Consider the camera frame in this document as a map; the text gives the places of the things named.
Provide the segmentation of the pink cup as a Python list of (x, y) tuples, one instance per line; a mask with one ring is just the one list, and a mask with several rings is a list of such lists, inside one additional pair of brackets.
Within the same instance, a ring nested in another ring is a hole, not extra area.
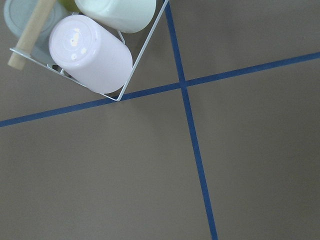
[(59, 21), (48, 46), (53, 61), (95, 93), (119, 90), (132, 72), (128, 47), (85, 15), (70, 15)]

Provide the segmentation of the white cup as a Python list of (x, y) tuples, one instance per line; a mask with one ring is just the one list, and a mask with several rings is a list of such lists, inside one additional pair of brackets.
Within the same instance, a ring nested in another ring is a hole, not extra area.
[(157, 6), (155, 0), (76, 0), (75, 4), (87, 17), (128, 34), (144, 29)]

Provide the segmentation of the yellow cup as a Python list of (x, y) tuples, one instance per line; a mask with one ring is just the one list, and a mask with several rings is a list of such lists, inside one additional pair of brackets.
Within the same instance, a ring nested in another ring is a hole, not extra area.
[(72, 13), (80, 13), (81, 11), (77, 7), (75, 0), (58, 0), (58, 2), (65, 7), (65, 9)]

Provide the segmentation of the grey blue cup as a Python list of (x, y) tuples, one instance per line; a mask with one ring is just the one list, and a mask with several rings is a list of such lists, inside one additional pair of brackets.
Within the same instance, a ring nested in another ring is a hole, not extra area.
[[(22, 35), (36, 4), (36, 0), (6, 0), (4, 2), (3, 13), (5, 23), (17, 38)], [(68, 15), (69, 12), (65, 7), (56, 2), (32, 49), (31, 56), (33, 59), (45, 65), (55, 64), (49, 51), (50, 34), (55, 25)]]

